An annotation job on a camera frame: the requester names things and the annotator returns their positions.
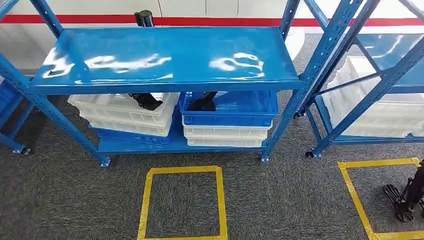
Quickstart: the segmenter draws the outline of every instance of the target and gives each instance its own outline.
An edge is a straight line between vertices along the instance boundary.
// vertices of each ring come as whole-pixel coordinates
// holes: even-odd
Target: blue metal shelf
[[[181,114],[175,118],[169,130],[170,145],[160,146],[133,141],[100,138],[98,152],[106,155],[115,154],[165,154],[165,153],[198,153],[198,152],[262,152],[262,147],[219,147],[219,146],[189,146],[184,137]]]
[[[395,66],[424,34],[359,34],[356,44],[377,72]],[[390,94],[424,93],[424,60],[419,61],[390,89]]]
[[[299,89],[278,27],[65,29],[29,88],[44,95]]]
[[[268,161],[362,2],[341,1],[304,72],[298,75],[284,39],[300,0],[287,1],[279,27],[151,28],[150,22],[144,28],[68,29],[62,27],[45,0],[30,1],[57,42],[34,77],[20,73],[1,54],[0,74],[97,158],[101,167],[110,164],[106,155],[134,153],[250,151],[261,152],[261,160]],[[0,14],[16,2],[0,3]],[[293,90],[266,144],[253,148],[188,146],[181,124],[171,131],[171,143],[166,147],[107,138],[95,146],[46,98],[68,94],[252,90]]]
[[[323,98],[321,96],[315,97],[315,105],[321,117],[322,123],[324,124],[327,134],[333,130],[333,126],[330,121],[330,115],[327,107],[324,105]],[[338,135],[334,141],[334,144],[347,145],[347,144],[407,144],[407,143],[424,143],[424,137],[408,135],[407,137],[374,137],[374,136],[349,136],[349,135]]]

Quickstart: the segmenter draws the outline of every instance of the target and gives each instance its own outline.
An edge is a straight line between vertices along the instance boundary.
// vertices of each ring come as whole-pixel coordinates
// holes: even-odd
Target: yellow floor tape
[[[149,200],[152,189],[154,174],[186,174],[186,173],[216,173],[216,193],[218,197],[219,236],[193,236],[193,237],[167,237],[167,238],[145,238],[147,227],[147,215],[149,211]],[[137,240],[227,240],[227,217],[224,198],[223,171],[219,166],[183,166],[183,167],[161,167],[152,168],[146,175],[144,185],[143,201],[141,204],[140,223],[138,225]]]
[[[368,221],[367,214],[362,207],[358,193],[351,181],[348,174],[348,168],[364,168],[364,167],[379,167],[389,165],[404,165],[404,164],[415,164],[417,167],[420,166],[420,160],[418,158],[399,158],[399,159],[387,159],[387,160],[371,160],[371,161],[348,161],[348,162],[337,162],[338,168],[340,169],[341,175],[343,176],[344,182],[346,183],[347,189],[352,198],[353,204],[358,212],[359,218],[362,221],[362,225],[365,228],[366,235],[370,240],[413,240],[424,238],[424,231],[403,231],[403,232],[382,232],[375,233],[371,227],[370,221]]]

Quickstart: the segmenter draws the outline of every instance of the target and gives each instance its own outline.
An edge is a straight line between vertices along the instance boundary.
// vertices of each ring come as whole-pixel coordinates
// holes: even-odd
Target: white plastic crate
[[[375,73],[365,57],[348,56],[328,88]],[[331,125],[340,121],[380,81],[379,77],[343,87],[322,95]],[[413,132],[424,134],[424,94],[386,94],[365,111],[342,135],[403,138]]]
[[[172,118],[172,113],[178,102],[179,95],[180,93],[178,92],[152,93],[155,99],[162,100],[163,102],[153,111],[141,108],[137,101],[128,94],[71,95],[68,103],[77,107],[79,109],[79,115],[88,120],[96,128],[97,126],[94,126],[91,121],[163,129],[169,124]]]
[[[187,138],[189,146],[207,147],[242,147],[255,148],[262,145],[261,139],[213,139],[213,138]]]
[[[184,136],[191,139],[254,139],[265,140],[268,130],[273,126],[208,126],[208,125],[186,125],[182,116]]]
[[[170,117],[163,127],[156,127],[150,125],[142,124],[131,124],[127,122],[118,122],[118,121],[106,121],[97,118],[86,118],[93,128],[98,129],[109,129],[115,131],[136,133],[136,134],[145,134],[145,135],[154,135],[166,137],[170,132],[172,117]]]

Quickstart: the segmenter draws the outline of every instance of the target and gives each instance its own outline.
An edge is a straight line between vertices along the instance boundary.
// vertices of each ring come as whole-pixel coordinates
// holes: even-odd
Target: caster wheel
[[[313,154],[311,151],[307,151],[307,152],[305,152],[305,156],[306,156],[308,159],[311,159],[311,158],[313,158],[313,157],[314,157],[314,154]]]
[[[297,112],[295,112],[295,113],[294,113],[294,115],[293,115],[293,119],[298,119],[298,118],[303,117],[303,116],[305,116],[305,114],[304,114],[304,113],[299,113],[299,112],[297,111]]]
[[[32,148],[24,147],[23,150],[22,150],[22,154],[23,155],[29,155],[31,153],[31,151],[32,151]]]

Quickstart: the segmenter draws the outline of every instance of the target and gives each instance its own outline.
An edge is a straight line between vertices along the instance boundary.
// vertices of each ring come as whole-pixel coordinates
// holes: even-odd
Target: red stripe
[[[57,15],[62,24],[132,24],[132,14],[108,15]],[[219,18],[219,17],[154,17],[154,24],[165,26],[278,26],[280,18]],[[0,20],[2,24],[42,24],[39,15],[8,14]],[[418,18],[371,18],[365,26],[423,26]],[[295,18],[294,27],[319,27],[313,18]]]

